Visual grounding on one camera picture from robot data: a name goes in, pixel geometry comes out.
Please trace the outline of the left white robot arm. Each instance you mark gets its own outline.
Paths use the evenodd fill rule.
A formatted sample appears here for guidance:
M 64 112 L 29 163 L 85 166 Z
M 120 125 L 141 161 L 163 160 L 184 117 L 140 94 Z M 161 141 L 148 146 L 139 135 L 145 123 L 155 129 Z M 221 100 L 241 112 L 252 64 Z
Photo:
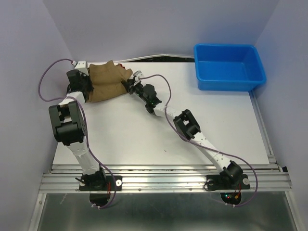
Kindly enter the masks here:
M 83 184 L 89 184 L 101 190 L 107 185 L 107 177 L 87 145 L 87 126 L 80 110 L 93 91 L 90 77 L 74 69 L 66 73 L 69 85 L 66 98 L 59 104 L 49 107 L 51 127 L 55 139 L 67 147 L 82 168 Z

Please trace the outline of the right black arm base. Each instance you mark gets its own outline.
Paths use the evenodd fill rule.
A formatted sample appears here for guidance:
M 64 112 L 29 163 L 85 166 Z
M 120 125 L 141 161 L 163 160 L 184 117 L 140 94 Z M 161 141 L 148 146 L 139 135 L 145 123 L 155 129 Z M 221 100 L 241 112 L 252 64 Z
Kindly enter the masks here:
M 206 175 L 205 179 L 203 188 L 206 191 L 250 189 L 249 179 L 246 174 L 241 174 L 235 180 L 231 180 L 227 176 L 222 176 L 221 174 Z

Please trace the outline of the tan skirt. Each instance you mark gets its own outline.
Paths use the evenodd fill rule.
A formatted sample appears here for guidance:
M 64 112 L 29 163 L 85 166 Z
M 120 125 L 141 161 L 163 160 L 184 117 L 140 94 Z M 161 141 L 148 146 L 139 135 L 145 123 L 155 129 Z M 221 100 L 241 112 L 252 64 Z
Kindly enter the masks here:
M 123 69 L 112 60 L 105 64 L 90 64 L 89 75 L 93 85 L 93 92 L 87 102 L 95 103 L 126 94 L 121 81 L 127 81 L 133 72 Z

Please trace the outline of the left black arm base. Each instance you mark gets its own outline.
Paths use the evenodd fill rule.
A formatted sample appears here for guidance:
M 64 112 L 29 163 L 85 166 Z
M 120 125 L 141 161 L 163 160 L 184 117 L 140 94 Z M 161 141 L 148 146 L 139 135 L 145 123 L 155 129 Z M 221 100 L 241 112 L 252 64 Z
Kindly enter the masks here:
M 120 175 L 106 175 L 103 168 L 91 175 L 82 175 L 80 178 L 75 178 L 79 182 L 80 191 L 121 191 L 122 179 Z

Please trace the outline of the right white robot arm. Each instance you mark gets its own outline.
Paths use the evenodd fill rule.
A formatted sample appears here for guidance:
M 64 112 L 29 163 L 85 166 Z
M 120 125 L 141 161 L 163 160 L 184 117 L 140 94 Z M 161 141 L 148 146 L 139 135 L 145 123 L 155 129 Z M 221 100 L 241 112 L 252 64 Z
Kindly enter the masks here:
M 141 81 L 129 79 L 122 81 L 122 84 L 129 94 L 136 94 L 145 102 L 146 110 L 155 116 L 165 117 L 167 121 L 172 119 L 175 131 L 184 141 L 189 141 L 209 159 L 220 172 L 221 182 L 227 188 L 232 188 L 239 182 L 243 174 L 241 167 L 230 160 L 226 155 L 215 150 L 215 147 L 206 139 L 201 132 L 201 127 L 188 109 L 180 112 L 166 106 L 158 99 L 153 85 L 142 85 Z

